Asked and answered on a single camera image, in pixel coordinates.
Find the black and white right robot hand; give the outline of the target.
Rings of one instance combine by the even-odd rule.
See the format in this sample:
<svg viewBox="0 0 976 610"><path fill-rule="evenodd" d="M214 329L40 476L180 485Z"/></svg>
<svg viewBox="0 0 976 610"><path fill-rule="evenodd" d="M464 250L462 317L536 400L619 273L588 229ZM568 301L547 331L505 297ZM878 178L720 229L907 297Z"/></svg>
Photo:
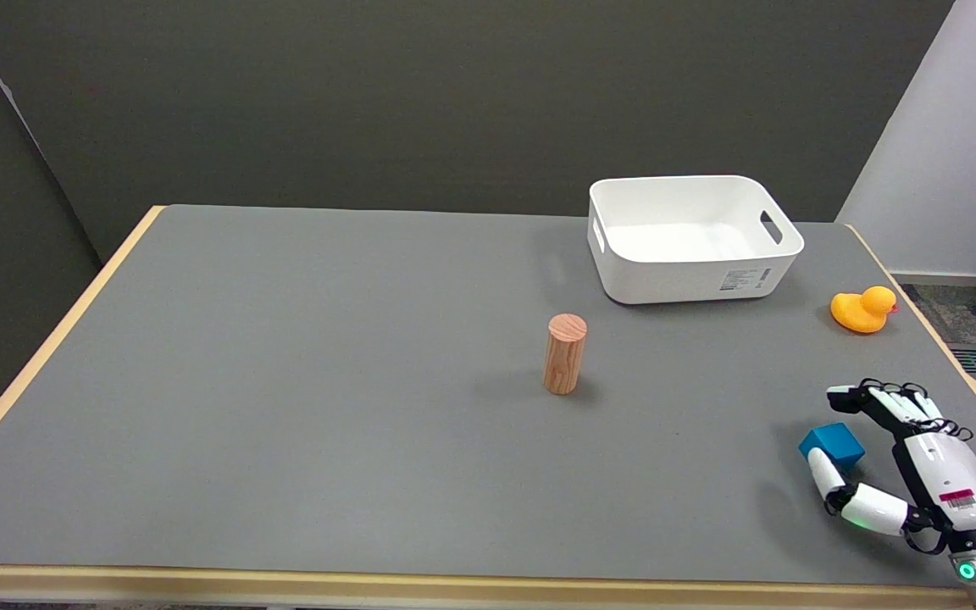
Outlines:
<svg viewBox="0 0 976 610"><path fill-rule="evenodd" d="M920 385L865 378L826 390L830 409L868 416L892 437L891 455L909 501L851 479L865 451L837 422L806 433L798 446L826 513L857 528L899 536L915 552L976 552L973 432L941 413Z"/></svg>

